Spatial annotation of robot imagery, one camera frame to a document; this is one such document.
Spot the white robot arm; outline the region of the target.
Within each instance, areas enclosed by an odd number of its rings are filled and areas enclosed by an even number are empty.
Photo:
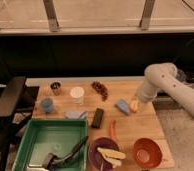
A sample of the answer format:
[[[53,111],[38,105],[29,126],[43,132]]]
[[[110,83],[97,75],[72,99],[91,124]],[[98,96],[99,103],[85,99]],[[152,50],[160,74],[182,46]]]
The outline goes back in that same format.
[[[144,71],[144,80],[137,88],[135,98],[148,103],[162,90],[194,117],[194,89],[178,81],[177,73],[178,69],[173,63],[149,65]]]

